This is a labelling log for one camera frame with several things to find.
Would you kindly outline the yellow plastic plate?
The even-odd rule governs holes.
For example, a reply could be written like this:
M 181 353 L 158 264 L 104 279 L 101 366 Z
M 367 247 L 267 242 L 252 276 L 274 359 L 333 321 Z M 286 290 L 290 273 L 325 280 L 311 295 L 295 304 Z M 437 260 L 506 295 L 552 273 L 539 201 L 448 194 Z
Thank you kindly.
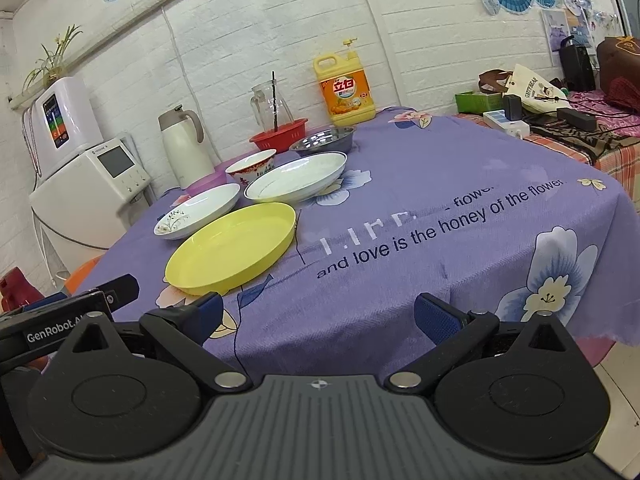
M 171 255 L 166 282 L 188 295 L 224 296 L 270 269 L 290 247 L 296 211 L 282 203 L 244 207 L 204 226 Z

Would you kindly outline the white floral ceramic plate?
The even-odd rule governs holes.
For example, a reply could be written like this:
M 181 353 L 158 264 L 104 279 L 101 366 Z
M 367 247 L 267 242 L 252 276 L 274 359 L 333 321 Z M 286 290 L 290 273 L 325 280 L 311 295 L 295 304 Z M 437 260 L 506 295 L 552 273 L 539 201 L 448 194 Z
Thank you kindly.
M 228 183 L 193 196 L 164 214 L 153 233 L 163 240 L 185 240 L 232 211 L 240 192 L 237 183 Z

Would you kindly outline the white silver-rimmed plate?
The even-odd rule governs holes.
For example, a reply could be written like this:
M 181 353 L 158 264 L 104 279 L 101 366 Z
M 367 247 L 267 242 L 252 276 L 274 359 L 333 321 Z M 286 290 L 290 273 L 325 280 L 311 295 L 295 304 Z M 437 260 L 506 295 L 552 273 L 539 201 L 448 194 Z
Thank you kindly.
M 297 204 L 333 184 L 346 162 L 347 155 L 341 152 L 293 160 L 259 177 L 244 190 L 244 196 L 254 203 Z

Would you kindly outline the stainless steel bowl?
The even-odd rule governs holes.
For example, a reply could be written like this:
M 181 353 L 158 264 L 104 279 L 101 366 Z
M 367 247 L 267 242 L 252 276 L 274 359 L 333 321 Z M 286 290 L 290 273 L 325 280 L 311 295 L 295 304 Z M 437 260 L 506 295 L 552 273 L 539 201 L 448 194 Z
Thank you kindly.
M 290 146 L 290 151 L 299 157 L 325 152 L 348 154 L 354 143 L 355 131 L 355 127 L 326 127 L 296 141 Z

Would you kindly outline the orange plastic stool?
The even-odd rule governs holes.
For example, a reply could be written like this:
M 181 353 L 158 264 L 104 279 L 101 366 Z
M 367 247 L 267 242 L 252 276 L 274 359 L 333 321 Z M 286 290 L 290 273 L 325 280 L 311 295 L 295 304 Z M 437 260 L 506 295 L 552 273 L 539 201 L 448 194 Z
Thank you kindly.
M 68 296 L 73 295 L 78 291 L 81 283 L 85 281 L 86 277 L 91 273 L 100 259 L 101 257 L 97 256 L 92 258 L 91 260 L 88 260 L 81 266 L 78 266 L 78 268 L 73 273 L 71 273 L 68 278 L 66 278 L 64 288 Z

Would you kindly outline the purple plastic bowl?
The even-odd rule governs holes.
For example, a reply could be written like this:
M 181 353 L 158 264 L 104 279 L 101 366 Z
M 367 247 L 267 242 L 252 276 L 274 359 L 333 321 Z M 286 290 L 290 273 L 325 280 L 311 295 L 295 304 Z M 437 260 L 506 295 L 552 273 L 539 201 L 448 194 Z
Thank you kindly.
M 193 197 L 211 190 L 212 188 L 216 188 L 217 186 L 224 185 L 227 182 L 228 177 L 226 172 L 224 170 L 215 170 L 212 174 L 208 174 L 207 176 L 193 182 L 184 189 L 184 192 Z

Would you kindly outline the red plastic basket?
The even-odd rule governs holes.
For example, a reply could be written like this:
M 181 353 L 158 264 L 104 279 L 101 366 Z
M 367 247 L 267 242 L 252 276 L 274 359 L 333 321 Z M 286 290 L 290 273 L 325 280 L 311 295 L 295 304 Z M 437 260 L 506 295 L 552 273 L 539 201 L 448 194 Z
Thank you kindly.
M 250 138 L 260 150 L 276 150 L 286 152 L 294 143 L 302 140 L 306 134 L 307 118 L 299 118 L 286 125 L 280 125 L 278 130 L 271 129 L 257 133 Z

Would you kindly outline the white power strip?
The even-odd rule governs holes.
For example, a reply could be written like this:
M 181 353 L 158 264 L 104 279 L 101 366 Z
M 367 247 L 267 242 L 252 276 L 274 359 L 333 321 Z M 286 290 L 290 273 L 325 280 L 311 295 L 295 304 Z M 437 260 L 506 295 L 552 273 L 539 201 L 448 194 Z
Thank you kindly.
M 489 128 L 496 129 L 517 139 L 523 140 L 527 138 L 530 133 L 527 122 L 506 118 L 504 110 L 490 110 L 489 112 L 485 112 L 483 114 L 483 120 Z

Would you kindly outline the green box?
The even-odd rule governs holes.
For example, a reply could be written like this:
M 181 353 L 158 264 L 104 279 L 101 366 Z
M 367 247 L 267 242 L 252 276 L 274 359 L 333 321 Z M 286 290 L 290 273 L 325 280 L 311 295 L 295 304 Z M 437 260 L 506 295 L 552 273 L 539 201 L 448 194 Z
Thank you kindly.
M 502 110 L 501 93 L 484 93 L 480 91 L 465 91 L 454 96 L 457 110 L 460 114 L 483 115 L 492 110 Z

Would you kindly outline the potted green plant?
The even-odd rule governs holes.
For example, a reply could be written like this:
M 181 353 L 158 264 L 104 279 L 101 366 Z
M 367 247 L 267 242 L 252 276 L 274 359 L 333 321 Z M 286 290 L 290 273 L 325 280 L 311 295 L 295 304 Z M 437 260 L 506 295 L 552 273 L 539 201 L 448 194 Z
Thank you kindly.
M 52 49 L 40 44 L 43 56 L 36 59 L 35 67 L 25 77 L 22 91 L 32 88 L 38 81 L 41 81 L 43 89 L 47 89 L 63 78 L 66 73 L 66 51 L 72 41 L 81 34 L 81 26 L 73 24 L 67 26 L 65 32 L 54 38 L 54 47 Z

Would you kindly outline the glass pitcher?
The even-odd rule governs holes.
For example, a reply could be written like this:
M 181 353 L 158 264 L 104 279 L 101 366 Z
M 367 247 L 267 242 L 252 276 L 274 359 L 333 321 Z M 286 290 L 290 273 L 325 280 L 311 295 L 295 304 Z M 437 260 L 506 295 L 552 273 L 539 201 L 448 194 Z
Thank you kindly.
M 261 84 L 256 84 L 256 86 L 252 88 L 252 92 L 253 95 L 250 97 L 250 106 L 254 112 L 257 125 L 262 128 L 262 131 L 269 131 L 273 129 L 270 80 L 262 82 Z M 285 102 L 284 97 L 278 89 L 278 83 L 277 97 L 279 126 L 294 122 L 294 117 L 288 107 L 288 103 Z

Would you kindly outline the white tote bag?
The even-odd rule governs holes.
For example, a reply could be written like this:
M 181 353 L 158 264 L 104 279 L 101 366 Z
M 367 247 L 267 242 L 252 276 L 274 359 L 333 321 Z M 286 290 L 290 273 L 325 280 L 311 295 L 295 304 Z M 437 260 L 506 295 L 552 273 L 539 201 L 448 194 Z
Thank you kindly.
M 506 96 L 518 96 L 522 107 L 534 114 L 553 115 L 558 108 L 570 108 L 562 90 L 521 64 L 514 66 L 506 81 Z

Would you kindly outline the yellow detergent bottle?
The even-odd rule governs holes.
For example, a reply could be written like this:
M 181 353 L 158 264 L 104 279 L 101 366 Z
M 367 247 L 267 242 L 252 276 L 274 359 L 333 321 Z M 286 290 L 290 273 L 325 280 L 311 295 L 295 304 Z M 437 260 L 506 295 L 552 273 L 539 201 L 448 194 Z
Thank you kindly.
M 360 57 L 352 44 L 343 41 L 344 54 L 327 53 L 314 59 L 314 73 L 331 122 L 350 127 L 375 118 L 376 106 Z

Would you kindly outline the black speaker box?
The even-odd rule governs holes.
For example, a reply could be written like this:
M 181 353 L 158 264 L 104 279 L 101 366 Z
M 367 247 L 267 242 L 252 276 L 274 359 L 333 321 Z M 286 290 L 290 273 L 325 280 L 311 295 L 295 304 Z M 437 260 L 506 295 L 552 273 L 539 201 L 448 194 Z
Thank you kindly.
M 596 88 L 596 78 L 587 49 L 578 44 L 573 35 L 561 41 L 559 55 L 568 90 L 588 92 Z

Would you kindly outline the brown bag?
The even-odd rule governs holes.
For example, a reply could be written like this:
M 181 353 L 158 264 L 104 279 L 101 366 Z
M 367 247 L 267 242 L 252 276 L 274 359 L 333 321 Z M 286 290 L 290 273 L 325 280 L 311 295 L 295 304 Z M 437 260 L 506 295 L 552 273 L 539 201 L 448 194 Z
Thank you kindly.
M 639 89 L 640 47 L 634 36 L 606 37 L 597 46 L 600 66 L 600 87 L 609 92 L 617 79 Z

